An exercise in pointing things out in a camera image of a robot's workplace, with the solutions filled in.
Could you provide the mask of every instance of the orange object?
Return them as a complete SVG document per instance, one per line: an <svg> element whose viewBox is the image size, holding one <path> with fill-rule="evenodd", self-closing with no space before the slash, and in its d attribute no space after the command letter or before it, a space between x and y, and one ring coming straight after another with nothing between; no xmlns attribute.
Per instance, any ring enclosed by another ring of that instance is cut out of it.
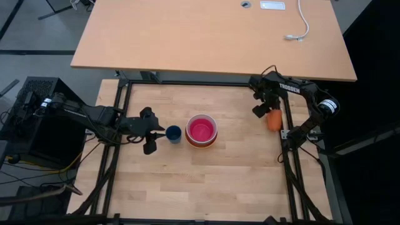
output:
<svg viewBox="0 0 400 225"><path fill-rule="evenodd" d="M282 126L282 111L280 109L273 109L267 113L266 117L267 128L270 131L278 131Z"/></svg>

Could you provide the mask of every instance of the computer tower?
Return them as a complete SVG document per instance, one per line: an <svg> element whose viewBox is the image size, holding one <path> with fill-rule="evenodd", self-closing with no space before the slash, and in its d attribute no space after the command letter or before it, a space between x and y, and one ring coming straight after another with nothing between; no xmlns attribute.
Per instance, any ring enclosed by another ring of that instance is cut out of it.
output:
<svg viewBox="0 0 400 225"><path fill-rule="evenodd" d="M23 161L59 169L70 165L82 151L84 126L65 117L33 115L34 109L53 93L63 93L69 100L83 103L59 78L28 77L0 131L0 140L9 143L8 156L17 155Z"/></svg>

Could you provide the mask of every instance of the wooden tabletop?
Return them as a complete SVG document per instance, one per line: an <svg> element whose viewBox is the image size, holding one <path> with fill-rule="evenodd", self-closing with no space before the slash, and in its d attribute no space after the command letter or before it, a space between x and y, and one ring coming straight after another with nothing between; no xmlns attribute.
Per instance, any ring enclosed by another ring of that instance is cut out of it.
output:
<svg viewBox="0 0 400 225"><path fill-rule="evenodd" d="M260 74L275 64L285 76L355 81L330 1L297 0L286 10L249 0L98 0L72 60L74 68Z"/></svg>
<svg viewBox="0 0 400 225"><path fill-rule="evenodd" d="M97 104L112 106L117 84L117 80L103 80ZM207 149L196 149L184 139L171 144L161 138L158 150L148 156L143 154L142 144L121 146L109 216L121 213L122 218L224 221L263 221L270 215L290 218L284 169L277 162L279 134L268 131L265 118L252 113L259 102L250 89L154 84L134 84L132 88L128 116L137 116L150 106L161 126L184 129L191 116L206 113L216 120L218 137ZM301 124L308 118L305 101L291 96L290 103L294 124ZM96 143L89 141L83 155ZM303 147L318 156L311 143ZM102 148L100 145L80 165L75 186L84 195L71 196L69 213L95 186ZM299 152L299 157L307 193L331 218L319 164L304 152Z"/></svg>

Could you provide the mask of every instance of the wooden table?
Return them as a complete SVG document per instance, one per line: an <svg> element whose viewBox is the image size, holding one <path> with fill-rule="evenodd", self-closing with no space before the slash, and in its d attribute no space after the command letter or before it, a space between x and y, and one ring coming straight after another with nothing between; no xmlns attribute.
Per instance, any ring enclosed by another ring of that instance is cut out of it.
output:
<svg viewBox="0 0 400 225"><path fill-rule="evenodd" d="M282 0L286 10L249 0L98 0L72 60L74 68L260 74L355 81L330 1Z"/></svg>
<svg viewBox="0 0 400 225"><path fill-rule="evenodd" d="M97 104L112 106L117 85L118 80L103 80ZM134 84L127 116L138 116L142 108L150 106L161 126L184 129L191 116L206 113L216 120L218 137L207 149L193 148L184 139L174 145L161 138L158 150L148 156L143 154L142 144L121 146L109 216L121 213L122 218L224 221L263 221L270 215L290 218L284 169L277 162L279 134L268 131L265 118L252 113L259 104L252 95L246 87ZM308 118L301 96L290 96L290 105L295 125ZM89 141L83 155L96 143ZM69 213L95 186L101 147L79 167L75 185L84 195L71 196ZM318 156L311 143L303 147ZM302 151L299 157L307 193L331 218L319 165Z"/></svg>

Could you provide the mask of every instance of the light wood desk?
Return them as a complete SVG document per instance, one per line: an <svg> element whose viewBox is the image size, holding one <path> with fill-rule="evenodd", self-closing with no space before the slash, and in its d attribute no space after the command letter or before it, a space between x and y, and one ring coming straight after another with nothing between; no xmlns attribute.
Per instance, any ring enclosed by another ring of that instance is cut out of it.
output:
<svg viewBox="0 0 400 225"><path fill-rule="evenodd" d="M97 104L112 106L117 85L118 80L103 80ZM164 137L157 140L158 150L148 156L143 154L143 144L121 146L109 216L121 213L122 218L263 221L271 215L290 219L284 169L277 162L281 153L279 134L268 131L264 118L252 113L257 104L246 87L134 84L127 116L137 116L150 106L161 126L184 129L191 116L207 113L217 121L218 137L207 149L193 148L184 138L180 144L170 144ZM301 96L290 96L290 105L295 125L308 118ZM89 141L83 156L96 143ZM311 143L303 147L318 156ZM75 185L84 195L71 196L69 213L95 186L101 156L100 145L80 165ZM302 151L299 157L307 193L331 218L319 164Z"/></svg>
<svg viewBox="0 0 400 225"><path fill-rule="evenodd" d="M74 68L260 74L355 81L330 1L281 0L286 10L249 0L98 0L72 60Z"/></svg>

